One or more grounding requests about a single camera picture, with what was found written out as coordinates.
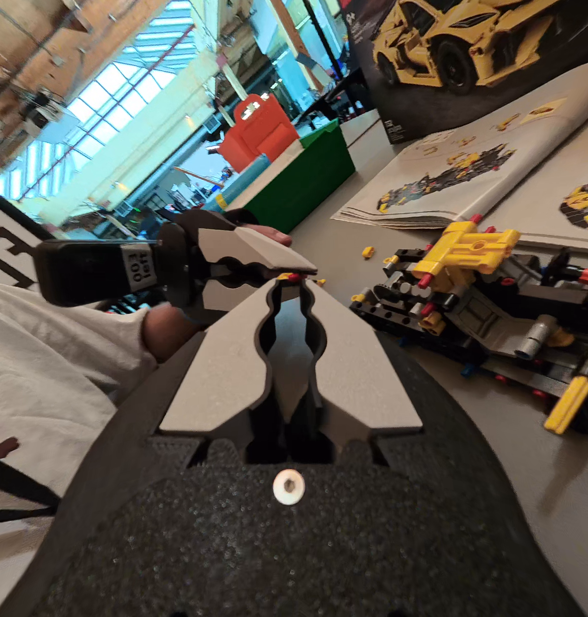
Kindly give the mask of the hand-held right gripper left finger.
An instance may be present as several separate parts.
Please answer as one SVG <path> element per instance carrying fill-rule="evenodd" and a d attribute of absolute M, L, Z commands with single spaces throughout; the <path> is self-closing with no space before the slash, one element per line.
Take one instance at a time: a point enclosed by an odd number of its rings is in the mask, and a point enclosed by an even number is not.
<path fill-rule="evenodd" d="M 272 390 L 268 353 L 276 341 L 282 284 L 268 281 L 205 330 L 160 432 L 228 439 L 239 451 L 252 443 L 254 417 Z"/>

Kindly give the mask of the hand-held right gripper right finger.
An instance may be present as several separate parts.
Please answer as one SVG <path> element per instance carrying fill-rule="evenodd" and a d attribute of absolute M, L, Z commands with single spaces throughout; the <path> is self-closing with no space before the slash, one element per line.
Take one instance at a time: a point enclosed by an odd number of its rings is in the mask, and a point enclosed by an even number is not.
<path fill-rule="evenodd" d="M 309 429 L 337 453 L 354 441 L 420 433 L 423 421 L 374 328 L 315 282 L 302 282 L 299 297 L 312 353 Z"/>

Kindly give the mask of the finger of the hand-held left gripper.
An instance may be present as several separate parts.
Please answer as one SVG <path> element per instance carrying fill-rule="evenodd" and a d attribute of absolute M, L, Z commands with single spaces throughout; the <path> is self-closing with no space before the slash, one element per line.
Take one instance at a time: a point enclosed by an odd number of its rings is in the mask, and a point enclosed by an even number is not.
<path fill-rule="evenodd" d="M 234 318 L 243 325 L 259 328 L 270 313 L 267 299 L 270 291 L 271 281 L 257 288 L 248 283 L 231 288 L 219 281 L 208 281 L 201 296 L 203 308 L 199 312 L 199 324 L 211 326 L 233 311 Z"/>
<path fill-rule="evenodd" d="M 211 264 L 230 259 L 243 266 L 258 264 L 270 272 L 317 273 L 317 267 L 308 259 L 247 227 L 200 228 L 197 243 L 203 257 Z"/>

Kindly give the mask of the yellow black lego car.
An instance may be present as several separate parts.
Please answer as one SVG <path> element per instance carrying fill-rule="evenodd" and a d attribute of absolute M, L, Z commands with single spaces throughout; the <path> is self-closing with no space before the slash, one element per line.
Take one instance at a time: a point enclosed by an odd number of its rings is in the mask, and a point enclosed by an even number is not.
<path fill-rule="evenodd" d="M 529 388 L 548 408 L 544 428 L 588 433 L 588 268 L 562 248 L 543 266 L 516 254 L 520 233 L 480 231 L 476 215 L 421 250 L 383 261 L 385 281 L 350 309 L 379 331 L 498 381 Z"/>

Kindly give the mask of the lego instruction booklet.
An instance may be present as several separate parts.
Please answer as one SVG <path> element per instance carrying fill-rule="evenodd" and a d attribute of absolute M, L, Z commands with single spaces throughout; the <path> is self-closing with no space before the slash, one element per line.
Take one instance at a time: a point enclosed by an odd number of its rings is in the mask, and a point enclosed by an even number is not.
<path fill-rule="evenodd" d="M 523 244 L 588 252 L 588 64 L 407 146 L 332 219 L 444 229 L 475 215 Z"/>

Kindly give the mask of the black lego set box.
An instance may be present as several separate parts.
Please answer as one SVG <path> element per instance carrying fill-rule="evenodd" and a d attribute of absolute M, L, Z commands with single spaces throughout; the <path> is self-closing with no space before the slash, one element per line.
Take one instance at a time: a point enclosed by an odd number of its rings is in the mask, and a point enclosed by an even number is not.
<path fill-rule="evenodd" d="M 340 1 L 391 144 L 460 127 L 588 63 L 588 1 Z"/>

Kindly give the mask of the person's left hand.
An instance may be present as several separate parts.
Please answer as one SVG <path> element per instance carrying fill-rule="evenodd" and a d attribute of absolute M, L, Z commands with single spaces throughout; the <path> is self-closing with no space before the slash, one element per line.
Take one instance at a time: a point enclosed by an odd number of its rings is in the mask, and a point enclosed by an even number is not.
<path fill-rule="evenodd" d="M 251 229 L 267 238 L 273 240 L 274 242 L 281 244 L 286 247 L 291 247 L 292 238 L 291 236 L 282 233 L 281 231 L 267 227 L 262 225 L 253 225 L 253 224 L 245 224 L 243 227 Z"/>

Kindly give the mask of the blue wrapped roll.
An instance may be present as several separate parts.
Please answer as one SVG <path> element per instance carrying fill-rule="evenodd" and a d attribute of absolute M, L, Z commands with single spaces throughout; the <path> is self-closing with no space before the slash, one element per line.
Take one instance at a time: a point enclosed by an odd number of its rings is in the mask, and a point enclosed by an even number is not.
<path fill-rule="evenodd" d="M 251 184 L 263 174 L 271 165 L 267 155 L 261 154 L 255 161 L 247 166 L 244 171 L 230 184 L 227 184 L 221 191 L 215 194 L 213 211 L 223 213 L 234 200 L 249 188 Z"/>

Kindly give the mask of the green storage bin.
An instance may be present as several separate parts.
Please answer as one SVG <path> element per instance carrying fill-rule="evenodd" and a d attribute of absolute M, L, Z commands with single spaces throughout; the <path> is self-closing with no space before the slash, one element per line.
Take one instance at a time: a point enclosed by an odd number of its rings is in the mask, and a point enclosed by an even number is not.
<path fill-rule="evenodd" d="M 303 151 L 240 209 L 226 217 L 287 234 L 356 171 L 338 120 L 302 139 Z"/>

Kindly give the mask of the black framed marker sign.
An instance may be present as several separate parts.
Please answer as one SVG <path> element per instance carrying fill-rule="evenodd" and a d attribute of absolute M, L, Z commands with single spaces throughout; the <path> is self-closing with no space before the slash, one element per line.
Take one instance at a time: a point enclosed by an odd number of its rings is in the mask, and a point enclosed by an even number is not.
<path fill-rule="evenodd" d="M 0 195 L 0 284 L 38 291 L 36 247 L 55 236 Z"/>

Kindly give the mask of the white paper stack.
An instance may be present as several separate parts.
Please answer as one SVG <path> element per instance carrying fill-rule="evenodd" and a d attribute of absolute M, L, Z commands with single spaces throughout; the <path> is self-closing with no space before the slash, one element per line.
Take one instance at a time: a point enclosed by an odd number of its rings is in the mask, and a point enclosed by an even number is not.
<path fill-rule="evenodd" d="M 313 143 L 307 147 L 303 146 L 301 140 L 295 141 L 281 153 L 269 166 L 240 194 L 239 205 L 246 205 L 266 189 L 269 184 L 279 178 L 284 172 L 294 172 L 294 165 L 301 164 L 310 157 Z"/>

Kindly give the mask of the orange felt bag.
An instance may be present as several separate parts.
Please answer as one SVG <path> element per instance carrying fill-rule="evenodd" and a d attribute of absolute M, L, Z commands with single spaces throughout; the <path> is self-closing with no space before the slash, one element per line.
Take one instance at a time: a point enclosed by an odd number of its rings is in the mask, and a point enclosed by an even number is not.
<path fill-rule="evenodd" d="M 217 149 L 236 173 L 265 155 L 274 162 L 299 135 L 273 94 L 250 94 L 234 109 L 235 124 Z"/>

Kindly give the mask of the ceiling mounted device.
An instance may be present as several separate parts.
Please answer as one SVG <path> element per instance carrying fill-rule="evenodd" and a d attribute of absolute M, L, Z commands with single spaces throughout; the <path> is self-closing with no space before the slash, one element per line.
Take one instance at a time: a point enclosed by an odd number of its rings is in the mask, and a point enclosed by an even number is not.
<path fill-rule="evenodd" d="M 51 122 L 57 122 L 62 118 L 64 107 L 48 90 L 37 92 L 28 100 L 21 111 L 24 127 L 26 130 L 42 130 Z"/>

